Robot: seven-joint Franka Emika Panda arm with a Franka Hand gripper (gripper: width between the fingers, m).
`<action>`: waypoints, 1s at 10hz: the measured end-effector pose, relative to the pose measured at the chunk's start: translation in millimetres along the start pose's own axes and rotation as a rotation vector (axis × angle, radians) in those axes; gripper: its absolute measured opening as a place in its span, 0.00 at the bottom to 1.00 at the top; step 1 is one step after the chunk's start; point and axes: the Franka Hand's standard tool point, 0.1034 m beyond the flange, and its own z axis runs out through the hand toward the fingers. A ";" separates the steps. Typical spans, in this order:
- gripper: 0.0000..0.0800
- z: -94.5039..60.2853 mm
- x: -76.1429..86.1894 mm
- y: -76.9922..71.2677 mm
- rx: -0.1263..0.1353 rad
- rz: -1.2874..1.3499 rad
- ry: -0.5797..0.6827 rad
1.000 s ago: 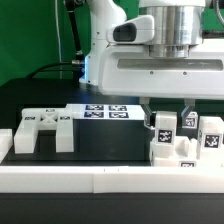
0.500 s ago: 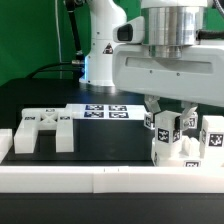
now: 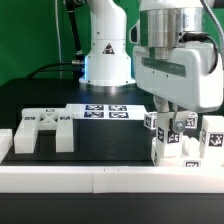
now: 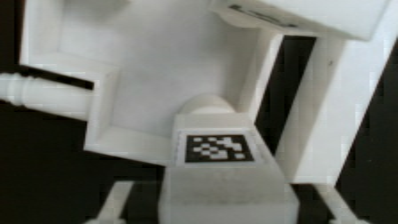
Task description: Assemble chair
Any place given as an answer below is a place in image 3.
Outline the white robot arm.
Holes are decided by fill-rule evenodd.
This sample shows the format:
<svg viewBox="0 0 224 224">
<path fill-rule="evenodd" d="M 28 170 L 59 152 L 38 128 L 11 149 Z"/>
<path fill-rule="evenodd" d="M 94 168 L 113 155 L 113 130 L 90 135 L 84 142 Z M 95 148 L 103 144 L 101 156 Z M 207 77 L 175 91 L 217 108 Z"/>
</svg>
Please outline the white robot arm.
<svg viewBox="0 0 224 224">
<path fill-rule="evenodd" d="M 96 90 L 135 84 L 154 95 L 158 112 L 176 110 L 173 129 L 183 129 L 189 112 L 216 111 L 223 102 L 224 51 L 202 29 L 207 0 L 140 0 L 139 19 L 126 29 L 126 14 L 114 0 L 64 0 L 70 17 L 88 5 L 91 50 L 82 52 L 76 27 L 79 82 Z"/>
</svg>

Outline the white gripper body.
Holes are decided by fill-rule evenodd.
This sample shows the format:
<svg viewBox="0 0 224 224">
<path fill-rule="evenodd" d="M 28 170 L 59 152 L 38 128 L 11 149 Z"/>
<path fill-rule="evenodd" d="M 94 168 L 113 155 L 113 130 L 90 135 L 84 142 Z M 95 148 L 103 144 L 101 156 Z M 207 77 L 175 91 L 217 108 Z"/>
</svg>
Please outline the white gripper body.
<svg viewBox="0 0 224 224">
<path fill-rule="evenodd" d="M 215 62 L 213 45 L 188 42 L 168 52 L 167 60 L 149 58 L 149 50 L 133 49 L 137 86 L 153 95 L 197 113 L 216 111 L 223 103 L 221 56 Z"/>
</svg>

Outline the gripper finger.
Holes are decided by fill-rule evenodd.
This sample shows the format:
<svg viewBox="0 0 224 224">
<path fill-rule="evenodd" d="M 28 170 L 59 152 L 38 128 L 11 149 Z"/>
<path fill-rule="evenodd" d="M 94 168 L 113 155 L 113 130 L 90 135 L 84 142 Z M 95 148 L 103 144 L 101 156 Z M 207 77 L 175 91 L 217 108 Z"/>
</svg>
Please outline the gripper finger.
<svg viewBox="0 0 224 224">
<path fill-rule="evenodd" d="M 158 113 L 168 113 L 169 112 L 169 104 L 168 104 L 167 100 L 154 95 L 153 102 L 155 104 L 155 108 Z"/>
<path fill-rule="evenodd" d="M 185 130 L 186 120 L 188 118 L 189 111 L 175 111 L 172 118 L 172 130 L 175 133 L 181 133 Z"/>
</svg>

